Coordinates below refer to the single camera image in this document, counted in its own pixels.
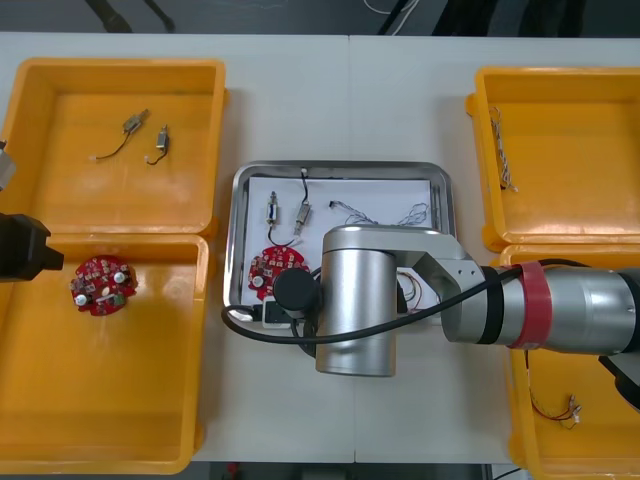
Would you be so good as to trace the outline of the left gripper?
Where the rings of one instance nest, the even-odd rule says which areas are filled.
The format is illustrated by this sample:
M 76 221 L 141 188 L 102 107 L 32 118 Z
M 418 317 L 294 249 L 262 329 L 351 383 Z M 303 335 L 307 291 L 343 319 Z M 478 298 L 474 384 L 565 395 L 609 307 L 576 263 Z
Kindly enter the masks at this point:
M 49 230 L 23 214 L 1 215 L 1 281 L 33 280 L 41 271 L 60 271 L 64 254 L 46 245 Z

